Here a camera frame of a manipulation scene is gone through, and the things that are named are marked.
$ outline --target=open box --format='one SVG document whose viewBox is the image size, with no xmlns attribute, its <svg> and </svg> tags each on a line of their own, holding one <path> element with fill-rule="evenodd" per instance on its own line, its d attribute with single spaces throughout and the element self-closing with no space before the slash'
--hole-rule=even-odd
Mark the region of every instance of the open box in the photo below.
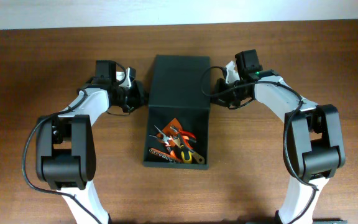
<svg viewBox="0 0 358 224">
<path fill-rule="evenodd" d="M 208 168 L 208 121 L 210 100 L 200 90 L 201 75 L 209 67 L 209 57 L 185 57 L 158 55 L 155 59 L 153 82 L 149 97 L 149 118 L 143 164 L 147 167 L 168 167 L 180 169 Z M 210 75 L 203 82 L 205 92 L 210 90 Z M 151 147 L 166 152 L 165 146 L 155 136 L 173 118 L 183 130 L 193 133 L 197 143 L 191 144 L 194 150 L 205 158 L 205 164 L 175 164 L 149 152 Z"/>
</svg>

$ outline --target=robotic arm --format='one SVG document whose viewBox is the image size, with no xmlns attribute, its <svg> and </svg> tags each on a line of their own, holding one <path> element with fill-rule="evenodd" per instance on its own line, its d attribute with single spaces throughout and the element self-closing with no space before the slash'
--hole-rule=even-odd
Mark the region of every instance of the robotic arm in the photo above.
<svg viewBox="0 0 358 224">
<path fill-rule="evenodd" d="M 110 106 L 120 106 L 123 112 L 131 113 L 146 104 L 147 93 L 134 80 L 135 73 L 131 67 L 116 72 L 112 61 L 96 61 L 96 76 L 79 89 L 78 97 L 64 110 L 68 113 L 44 122 L 37 133 L 38 178 L 52 190 L 74 196 L 97 218 L 63 195 L 79 224 L 111 222 L 93 183 L 96 154 L 91 126 Z M 63 141 L 71 141 L 71 149 L 59 149 Z"/>
<path fill-rule="evenodd" d="M 236 64 L 238 72 L 234 69 L 233 61 L 222 68 L 225 79 L 217 81 L 214 92 L 218 94 L 215 95 L 217 97 L 212 95 L 211 101 L 236 109 L 257 100 L 270 108 L 288 126 L 285 137 L 289 161 L 285 160 L 285 165 L 291 177 L 287 196 L 276 213 L 275 223 L 312 224 L 313 210 L 321 190 L 334 176 L 336 169 L 345 163 L 337 109 L 333 105 L 320 106 L 300 96 L 303 104 L 289 119 L 300 102 L 299 97 L 288 91 L 287 88 L 290 87 L 283 78 L 273 70 L 262 71 L 256 50 L 238 53 Z M 246 98 L 251 100 L 241 105 L 241 101 Z M 322 136 L 311 141 L 310 132 L 322 133 Z M 314 185 L 315 189 L 298 179 Z"/>
</svg>

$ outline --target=box lid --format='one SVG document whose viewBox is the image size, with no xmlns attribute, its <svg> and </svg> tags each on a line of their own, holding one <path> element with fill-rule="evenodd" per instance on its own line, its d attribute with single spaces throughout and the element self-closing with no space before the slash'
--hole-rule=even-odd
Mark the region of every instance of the box lid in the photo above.
<svg viewBox="0 0 358 224">
<path fill-rule="evenodd" d="M 209 110 L 210 99 L 201 92 L 201 75 L 209 66 L 209 57 L 157 55 L 149 106 Z M 208 72 L 203 80 L 207 93 L 210 79 Z"/>
</svg>

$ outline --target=brown table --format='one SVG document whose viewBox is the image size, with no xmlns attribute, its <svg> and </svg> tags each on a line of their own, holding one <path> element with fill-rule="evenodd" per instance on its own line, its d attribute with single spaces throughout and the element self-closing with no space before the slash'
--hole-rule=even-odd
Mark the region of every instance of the brown table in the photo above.
<svg viewBox="0 0 358 224">
<path fill-rule="evenodd" d="M 314 217 L 358 223 L 358 20 L 0 30 L 0 223 L 75 222 L 61 197 L 26 186 L 21 156 L 36 119 L 74 100 L 95 60 L 136 68 L 149 90 L 157 54 L 207 55 L 225 65 L 247 49 L 303 96 L 338 108 L 347 161 Z M 257 220 L 282 205 L 289 178 L 283 124 L 264 105 L 211 107 L 207 171 L 144 167 L 146 121 L 143 107 L 129 117 L 104 114 L 93 126 L 94 182 L 114 221 Z M 36 178 L 34 156 L 33 142 L 29 175 L 47 187 Z"/>
</svg>

